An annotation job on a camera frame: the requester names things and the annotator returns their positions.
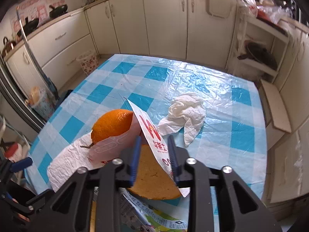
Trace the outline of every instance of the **frying pan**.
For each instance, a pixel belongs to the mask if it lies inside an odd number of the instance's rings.
[[[39,19],[34,18],[30,22],[28,21],[28,17],[25,18],[26,24],[23,26],[25,35],[28,36],[31,32],[35,30],[35,28],[39,24]],[[17,35],[20,37],[21,36],[21,30],[17,32]]]
[[[51,19],[54,19],[60,15],[62,15],[63,13],[65,13],[68,10],[68,5],[64,4],[58,7],[54,7],[52,5],[49,5],[49,7],[52,9],[52,11],[49,13],[49,17]]]
[[[262,45],[249,42],[246,45],[247,54],[237,57],[239,60],[250,58],[259,63],[267,65],[269,68],[277,70],[277,62],[274,56]]]

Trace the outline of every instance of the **brown cake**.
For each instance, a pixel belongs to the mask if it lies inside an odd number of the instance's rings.
[[[181,196],[174,181],[158,164],[149,145],[142,145],[136,181],[129,190],[153,200],[175,199]]]

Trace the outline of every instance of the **plastic tablecloth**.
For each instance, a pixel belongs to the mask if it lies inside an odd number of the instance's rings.
[[[50,188],[47,167],[66,146],[91,131],[104,113],[130,108],[146,111],[154,124],[167,115],[173,97],[195,92],[204,99],[204,125],[187,147],[190,156],[220,169],[231,166],[262,196],[267,161],[265,122],[255,85],[230,74],[164,58],[117,54],[82,81],[55,111],[34,141],[27,176],[38,193]],[[183,129],[173,134],[185,147]],[[164,201],[188,208],[189,198]],[[183,219],[182,213],[169,214]]]

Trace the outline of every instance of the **silver bolt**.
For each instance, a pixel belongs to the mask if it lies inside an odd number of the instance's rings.
[[[225,166],[222,168],[222,171],[225,172],[225,173],[231,173],[233,172],[233,169],[229,166]]]
[[[189,165],[194,165],[197,163],[197,160],[194,159],[194,158],[188,158],[186,159],[186,163],[189,164]]]
[[[82,174],[82,173],[86,173],[88,171],[88,169],[86,167],[80,167],[76,171],[77,171],[77,173]]]
[[[113,159],[112,162],[113,162],[114,165],[120,165],[120,164],[123,163],[123,160],[122,159]]]

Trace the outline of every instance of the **trash can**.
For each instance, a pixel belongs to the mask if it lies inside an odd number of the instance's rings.
[[[31,105],[31,108],[41,115],[42,118],[48,120],[55,111],[54,104],[44,88],[39,89],[39,95],[39,100],[35,104]]]
[[[76,58],[80,63],[82,70],[88,76],[98,67],[98,59],[96,58],[96,51],[86,51]]]

